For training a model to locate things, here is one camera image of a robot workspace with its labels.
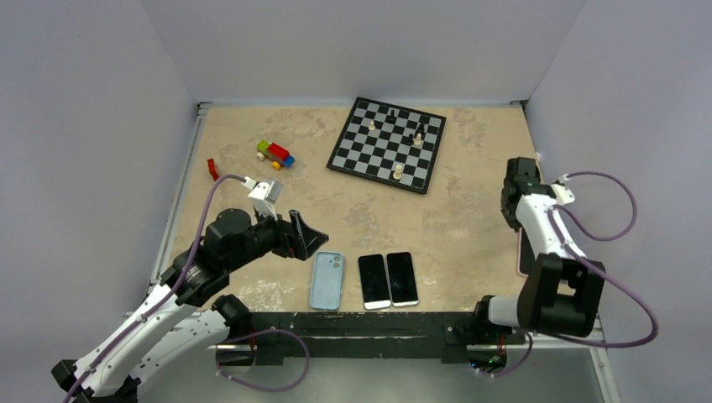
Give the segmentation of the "light blue phone case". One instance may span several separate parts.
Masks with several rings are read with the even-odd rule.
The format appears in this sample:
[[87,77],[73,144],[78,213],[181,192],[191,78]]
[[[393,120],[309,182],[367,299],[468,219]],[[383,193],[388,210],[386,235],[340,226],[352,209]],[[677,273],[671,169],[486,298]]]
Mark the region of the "light blue phone case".
[[312,309],[336,311],[340,306],[343,287],[343,255],[337,252],[317,252],[311,277],[309,306]]

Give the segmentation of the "black phone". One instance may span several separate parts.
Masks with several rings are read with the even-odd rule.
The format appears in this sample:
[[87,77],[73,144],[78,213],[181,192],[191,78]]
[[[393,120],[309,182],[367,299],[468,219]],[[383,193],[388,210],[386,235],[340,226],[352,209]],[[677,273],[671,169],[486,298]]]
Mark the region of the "black phone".
[[381,254],[360,256],[358,267],[364,309],[373,311],[390,307],[390,289],[384,257]]

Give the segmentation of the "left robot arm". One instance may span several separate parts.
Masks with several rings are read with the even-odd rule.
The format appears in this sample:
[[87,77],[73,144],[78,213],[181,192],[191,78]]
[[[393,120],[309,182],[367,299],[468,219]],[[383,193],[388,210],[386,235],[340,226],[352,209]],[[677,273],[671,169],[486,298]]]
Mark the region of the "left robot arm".
[[289,215],[251,217],[227,209],[199,229],[197,240],[108,340],[55,365],[52,375],[65,401],[135,402],[182,354],[245,340],[252,328],[249,309],[234,295],[218,294],[231,273],[266,254],[306,261],[328,241],[299,212]]

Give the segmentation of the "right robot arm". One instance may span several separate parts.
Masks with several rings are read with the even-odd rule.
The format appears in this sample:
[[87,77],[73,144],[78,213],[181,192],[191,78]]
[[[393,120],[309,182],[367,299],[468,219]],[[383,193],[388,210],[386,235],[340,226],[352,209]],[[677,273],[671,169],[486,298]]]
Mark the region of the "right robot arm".
[[474,336],[490,342],[516,327],[587,337],[594,327],[604,280],[571,239],[557,207],[574,200],[563,184],[541,181],[532,158],[508,160],[500,205],[507,224],[522,231],[534,264],[518,296],[485,296],[474,308]]

